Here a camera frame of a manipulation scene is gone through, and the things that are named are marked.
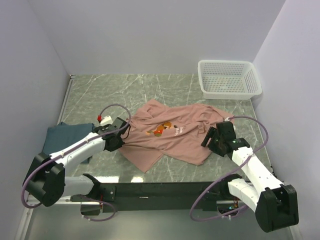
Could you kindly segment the pink t shirt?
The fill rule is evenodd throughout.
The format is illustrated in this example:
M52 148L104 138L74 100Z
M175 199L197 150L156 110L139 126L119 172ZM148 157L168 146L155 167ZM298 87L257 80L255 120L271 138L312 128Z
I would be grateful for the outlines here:
M230 117L211 105L169 107L152 99L131 117L119 152L144 173L164 155L199 166L211 154L201 146L207 131Z

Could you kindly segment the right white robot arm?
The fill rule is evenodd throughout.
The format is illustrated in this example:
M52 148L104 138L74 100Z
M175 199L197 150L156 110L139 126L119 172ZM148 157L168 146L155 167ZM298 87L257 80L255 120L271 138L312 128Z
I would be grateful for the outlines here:
M226 176L219 193L226 200L236 197L243 201L254 212L264 232L299 223L296 189L281 182L264 166L250 144L236 136L232 122L223 121L211 126L201 146L222 157L228 156L249 179L246 182L240 177Z

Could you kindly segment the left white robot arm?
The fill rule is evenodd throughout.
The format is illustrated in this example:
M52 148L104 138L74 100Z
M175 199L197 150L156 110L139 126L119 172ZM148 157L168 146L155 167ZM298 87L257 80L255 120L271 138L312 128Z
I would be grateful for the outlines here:
M113 152L124 145L122 135L130 122L116 118L112 124L96 127L86 137L71 146L49 155L37 154L26 174L23 192L29 192L46 207L61 197L81 196L88 201L101 201L106 197L101 183L90 174L67 177L66 174L93 155Z

